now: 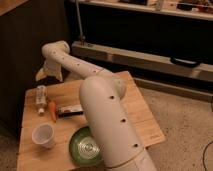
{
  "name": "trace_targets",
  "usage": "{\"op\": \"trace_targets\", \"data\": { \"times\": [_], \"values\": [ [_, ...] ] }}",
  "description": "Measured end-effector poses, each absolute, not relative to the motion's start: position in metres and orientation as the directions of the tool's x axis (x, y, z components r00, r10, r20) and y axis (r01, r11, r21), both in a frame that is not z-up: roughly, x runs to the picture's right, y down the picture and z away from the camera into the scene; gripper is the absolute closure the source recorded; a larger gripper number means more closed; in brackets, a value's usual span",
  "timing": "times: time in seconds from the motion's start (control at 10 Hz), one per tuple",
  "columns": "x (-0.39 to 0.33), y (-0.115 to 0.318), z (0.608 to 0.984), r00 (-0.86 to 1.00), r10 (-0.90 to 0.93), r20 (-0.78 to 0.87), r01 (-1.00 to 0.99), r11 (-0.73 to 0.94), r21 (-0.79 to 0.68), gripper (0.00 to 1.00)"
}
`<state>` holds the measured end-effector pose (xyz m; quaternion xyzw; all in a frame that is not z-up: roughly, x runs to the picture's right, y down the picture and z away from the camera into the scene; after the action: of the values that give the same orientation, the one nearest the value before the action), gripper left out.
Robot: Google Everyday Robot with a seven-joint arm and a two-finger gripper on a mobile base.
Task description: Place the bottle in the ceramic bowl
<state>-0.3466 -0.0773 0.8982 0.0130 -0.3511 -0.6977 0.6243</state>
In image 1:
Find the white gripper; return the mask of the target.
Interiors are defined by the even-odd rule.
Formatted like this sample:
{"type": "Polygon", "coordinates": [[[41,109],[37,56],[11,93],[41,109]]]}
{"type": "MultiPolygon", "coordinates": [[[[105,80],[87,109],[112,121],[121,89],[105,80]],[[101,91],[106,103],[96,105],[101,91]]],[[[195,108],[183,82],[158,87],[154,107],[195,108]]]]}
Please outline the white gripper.
{"type": "Polygon", "coordinates": [[[63,76],[61,72],[61,65],[51,59],[46,59],[44,62],[43,68],[41,68],[37,72],[35,76],[35,80],[40,81],[44,79],[46,76],[53,76],[57,80],[62,82],[63,76]]]}

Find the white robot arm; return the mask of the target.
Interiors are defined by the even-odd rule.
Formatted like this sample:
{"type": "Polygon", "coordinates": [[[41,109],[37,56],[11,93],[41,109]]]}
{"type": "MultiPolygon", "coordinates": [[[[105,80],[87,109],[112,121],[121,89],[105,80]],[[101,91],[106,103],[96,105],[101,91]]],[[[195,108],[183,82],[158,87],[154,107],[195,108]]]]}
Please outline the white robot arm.
{"type": "Polygon", "coordinates": [[[80,104],[107,171],[157,171],[122,105],[125,81],[105,68],[72,56],[65,41],[47,43],[41,53],[45,61],[36,74],[38,80],[47,76],[60,80],[62,69],[83,78],[80,104]]]}

